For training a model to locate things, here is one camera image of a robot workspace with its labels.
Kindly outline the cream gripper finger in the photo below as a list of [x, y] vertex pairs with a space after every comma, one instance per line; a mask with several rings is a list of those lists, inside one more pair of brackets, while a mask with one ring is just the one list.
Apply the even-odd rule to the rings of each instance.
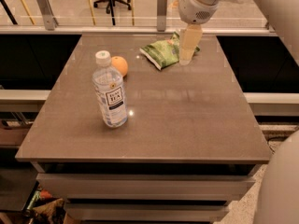
[[191, 62], [194, 51], [203, 35], [200, 24], [188, 24], [179, 33], [179, 63], [187, 65]]

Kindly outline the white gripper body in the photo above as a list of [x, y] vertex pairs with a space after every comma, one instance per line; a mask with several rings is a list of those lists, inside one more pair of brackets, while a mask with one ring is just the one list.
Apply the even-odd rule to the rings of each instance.
[[210, 20], [218, 5], [207, 5], [199, 0], [178, 0], [178, 13], [188, 24], [203, 24]]

